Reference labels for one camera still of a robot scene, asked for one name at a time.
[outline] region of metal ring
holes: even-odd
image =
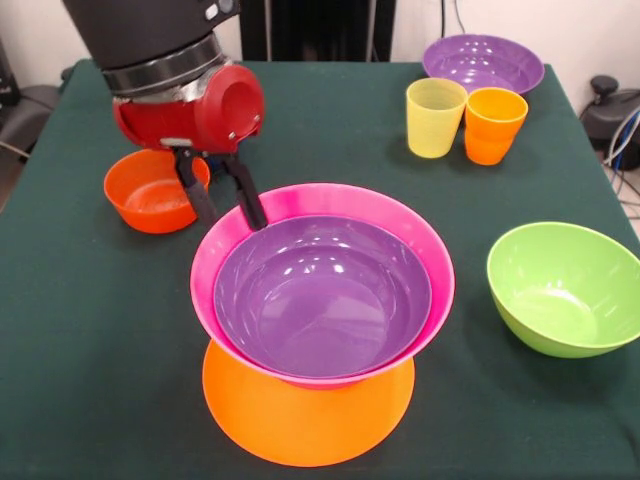
[[[113,95],[137,97],[162,92],[195,80],[225,56],[214,33],[165,57],[131,67],[103,70]]]

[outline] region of robotic arm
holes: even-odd
[[[267,220],[238,144],[257,135],[264,96],[255,75],[234,65],[213,28],[240,11],[239,0],[63,0],[113,94],[122,132],[145,148],[171,149],[198,217],[216,219],[195,179],[196,156],[216,156],[237,187],[253,230]]]

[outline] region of dark green tablecloth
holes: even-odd
[[[483,168],[461,135],[446,159],[407,151],[418,65],[250,67],[268,109],[241,153],[261,191],[363,185],[414,208],[450,249],[454,308],[416,359],[406,416],[371,452],[311,470],[264,462],[218,429],[188,288],[204,229],[143,235],[107,203],[104,175],[134,147],[83,62],[0,216],[0,478],[638,478],[640,343],[589,360],[538,355],[503,326],[485,278],[498,236],[536,220],[640,251],[553,71],[504,163]],[[232,205],[228,179],[212,196]]]

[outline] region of green bowl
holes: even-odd
[[[541,353],[591,357],[640,336],[640,261],[594,230],[515,228],[489,252],[487,274],[507,326]]]

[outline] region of cup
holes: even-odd
[[[467,157],[480,165],[500,163],[528,111],[524,98],[504,88],[480,88],[471,93],[465,112]]]
[[[464,87],[445,78],[424,78],[407,88],[407,140],[423,158],[451,150],[467,102]]]

